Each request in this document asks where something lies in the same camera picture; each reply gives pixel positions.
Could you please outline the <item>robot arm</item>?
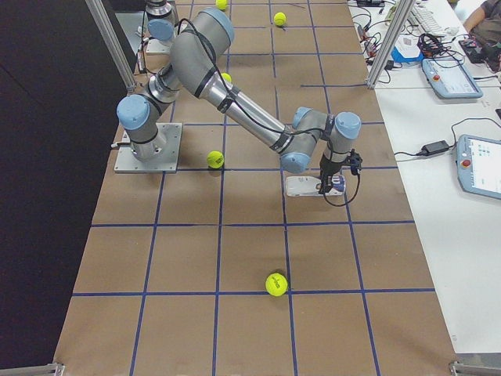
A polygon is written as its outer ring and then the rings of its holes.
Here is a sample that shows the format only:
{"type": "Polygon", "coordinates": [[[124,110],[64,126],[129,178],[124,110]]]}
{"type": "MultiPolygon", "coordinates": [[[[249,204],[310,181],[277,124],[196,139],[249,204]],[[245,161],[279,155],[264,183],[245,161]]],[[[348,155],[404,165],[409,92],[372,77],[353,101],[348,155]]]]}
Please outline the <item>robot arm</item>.
{"type": "Polygon", "coordinates": [[[150,36],[162,44],[169,43],[174,35],[175,12],[165,0],[145,1],[150,36]]]}
{"type": "Polygon", "coordinates": [[[139,93],[124,97],[117,116],[124,128],[118,164],[130,161],[128,172],[175,172],[181,126],[161,124],[159,117],[178,98],[181,88],[205,99],[279,155],[281,169],[290,172],[287,195],[328,197],[346,189],[344,166],[359,176],[362,158],[353,142],[362,127],[352,112],[324,114],[298,107],[287,126],[256,104],[217,68],[217,59],[231,45],[234,29],[216,8],[206,8],[180,27],[173,39],[170,62],[151,76],[139,93]]]}

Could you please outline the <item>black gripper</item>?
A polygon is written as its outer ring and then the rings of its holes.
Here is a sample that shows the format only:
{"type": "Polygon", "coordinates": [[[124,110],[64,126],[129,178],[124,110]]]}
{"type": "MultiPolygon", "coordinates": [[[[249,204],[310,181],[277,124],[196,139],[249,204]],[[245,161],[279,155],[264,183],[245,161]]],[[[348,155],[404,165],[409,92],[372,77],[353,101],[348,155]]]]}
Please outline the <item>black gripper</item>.
{"type": "Polygon", "coordinates": [[[331,161],[325,155],[320,160],[320,180],[317,184],[318,193],[325,195],[329,192],[329,183],[334,175],[340,171],[340,163],[331,161]]]}

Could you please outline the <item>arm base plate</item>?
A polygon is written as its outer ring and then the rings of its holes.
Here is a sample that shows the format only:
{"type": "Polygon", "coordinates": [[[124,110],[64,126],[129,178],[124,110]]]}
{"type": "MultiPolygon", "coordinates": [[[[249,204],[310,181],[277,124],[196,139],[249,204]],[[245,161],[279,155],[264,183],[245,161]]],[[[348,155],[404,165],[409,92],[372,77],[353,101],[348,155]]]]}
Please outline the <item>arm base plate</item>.
{"type": "Polygon", "coordinates": [[[157,122],[157,137],[147,144],[133,143],[127,132],[112,145],[117,149],[116,173],[176,173],[182,123],[157,122]]]}
{"type": "Polygon", "coordinates": [[[155,38],[149,38],[146,43],[146,54],[147,55],[169,55],[173,40],[158,40],[155,38]]]}

